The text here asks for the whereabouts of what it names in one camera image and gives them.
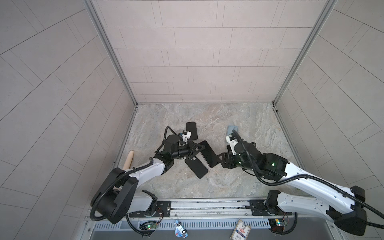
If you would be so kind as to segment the purple-edged phone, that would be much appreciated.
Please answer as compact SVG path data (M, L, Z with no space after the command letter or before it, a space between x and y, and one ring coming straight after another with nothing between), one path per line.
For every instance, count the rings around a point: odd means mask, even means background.
M220 159L217 157L216 153L213 151L212 147L208 144L207 141L202 141L199 143L199 145L205 147L203 150L201 150L201 154L210 168L214 168L220 163Z
M187 132L190 132L190 140L194 141L198 139L198 131L197 131L197 125L196 122L188 122L186 123L186 130Z

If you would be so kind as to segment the black phone case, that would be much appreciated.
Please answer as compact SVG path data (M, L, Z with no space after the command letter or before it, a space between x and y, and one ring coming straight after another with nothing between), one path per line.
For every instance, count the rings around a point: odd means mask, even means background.
M197 157L187 158L185 163L199 179L202 179L208 173L208 169Z

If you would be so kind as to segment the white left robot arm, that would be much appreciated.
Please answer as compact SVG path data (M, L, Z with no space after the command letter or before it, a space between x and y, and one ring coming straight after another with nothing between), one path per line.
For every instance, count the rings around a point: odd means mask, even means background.
M157 211L157 197L149 191L137 193L137 188L165 174L176 159L193 162L204 149L205 146L201 144L184 141L179 135L170 135L163 140L148 163L129 170L113 169L91 201L91 220L97 222L107 219L116 224L134 212L153 216Z

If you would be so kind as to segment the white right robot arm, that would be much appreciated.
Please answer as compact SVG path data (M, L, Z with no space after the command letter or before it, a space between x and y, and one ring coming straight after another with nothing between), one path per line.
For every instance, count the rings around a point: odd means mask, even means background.
M228 152L222 153L224 168L249 170L267 186L290 185L309 194L309 197L300 197L271 190L264 203L267 212L273 215L290 212L313 215L334 223L351 235L365 234L369 224L364 189L330 183L279 155L263 154L255 143L236 139L233 135L227 136L227 143Z

